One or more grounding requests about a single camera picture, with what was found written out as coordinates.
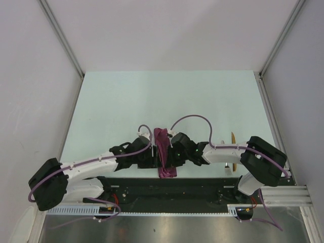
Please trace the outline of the magenta satin napkin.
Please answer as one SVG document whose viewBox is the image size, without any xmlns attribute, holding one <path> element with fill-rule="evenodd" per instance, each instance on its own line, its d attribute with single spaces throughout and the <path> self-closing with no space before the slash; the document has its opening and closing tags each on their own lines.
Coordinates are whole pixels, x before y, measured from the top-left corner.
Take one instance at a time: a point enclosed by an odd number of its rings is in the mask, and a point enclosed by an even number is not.
<svg viewBox="0 0 324 243">
<path fill-rule="evenodd" d="M 168 130 L 154 128 L 154 141 L 158 151 L 161 166 L 158 168 L 158 175 L 161 179 L 174 178 L 177 176 L 176 168 L 166 168 L 168 158 L 168 147 L 170 140 L 168 138 Z"/>
</svg>

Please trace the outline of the silver metal fork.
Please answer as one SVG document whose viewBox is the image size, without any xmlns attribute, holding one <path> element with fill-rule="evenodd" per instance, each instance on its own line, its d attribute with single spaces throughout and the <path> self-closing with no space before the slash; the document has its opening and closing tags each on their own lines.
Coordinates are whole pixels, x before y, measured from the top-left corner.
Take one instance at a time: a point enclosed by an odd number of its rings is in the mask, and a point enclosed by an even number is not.
<svg viewBox="0 0 324 243">
<path fill-rule="evenodd" d="M 230 166 L 229 166 L 228 163 L 225 163 L 224 171 L 225 171 L 225 175 L 227 177 L 231 177 L 232 176 L 232 171 L 231 171 L 231 168 L 230 168 Z"/>
</svg>

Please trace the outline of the gold butter knife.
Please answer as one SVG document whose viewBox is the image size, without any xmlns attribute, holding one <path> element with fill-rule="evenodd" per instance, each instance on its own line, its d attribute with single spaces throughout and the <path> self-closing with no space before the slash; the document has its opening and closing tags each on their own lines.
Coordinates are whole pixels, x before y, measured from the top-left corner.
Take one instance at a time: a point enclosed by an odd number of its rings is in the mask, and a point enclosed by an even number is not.
<svg viewBox="0 0 324 243">
<path fill-rule="evenodd" d="M 236 138 L 235 138 L 235 135 L 233 132 L 231 132 L 231 143 L 236 144 Z M 236 156 L 236 161 L 235 161 L 235 163 L 232 164 L 232 171 L 236 172 L 237 171 L 237 162 L 239 161 L 239 159 L 237 157 L 236 151 L 234 151 L 233 154 Z"/>
</svg>

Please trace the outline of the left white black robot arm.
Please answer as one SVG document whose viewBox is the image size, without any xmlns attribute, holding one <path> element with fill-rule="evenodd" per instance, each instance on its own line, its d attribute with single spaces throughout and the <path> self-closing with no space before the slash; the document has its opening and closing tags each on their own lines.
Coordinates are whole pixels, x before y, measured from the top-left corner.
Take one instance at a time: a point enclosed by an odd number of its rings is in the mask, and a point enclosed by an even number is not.
<svg viewBox="0 0 324 243">
<path fill-rule="evenodd" d="M 96 157 L 61 163 L 48 159 L 28 182 L 28 200 L 40 211 L 50 210 L 62 202 L 104 203 L 111 209 L 119 198 L 107 179 L 107 173 L 137 165 L 140 169 L 155 168 L 157 146 L 149 135 L 140 135 L 133 142 L 109 148 Z"/>
</svg>

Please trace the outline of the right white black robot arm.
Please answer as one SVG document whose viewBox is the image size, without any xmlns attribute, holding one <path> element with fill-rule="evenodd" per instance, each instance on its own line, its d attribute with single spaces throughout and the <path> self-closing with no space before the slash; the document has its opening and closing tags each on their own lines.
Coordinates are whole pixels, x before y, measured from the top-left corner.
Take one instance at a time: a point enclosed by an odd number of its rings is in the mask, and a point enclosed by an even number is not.
<svg viewBox="0 0 324 243">
<path fill-rule="evenodd" d="M 167 165 L 177 167 L 186 160 L 197 166 L 211 164 L 238 164 L 247 169 L 234 188 L 234 199 L 246 203 L 252 194 L 263 186 L 277 187 L 284 170 L 287 156 L 258 136 L 247 143 L 211 145 L 210 142 L 195 143 L 184 133 L 168 130 L 171 146 Z"/>
</svg>

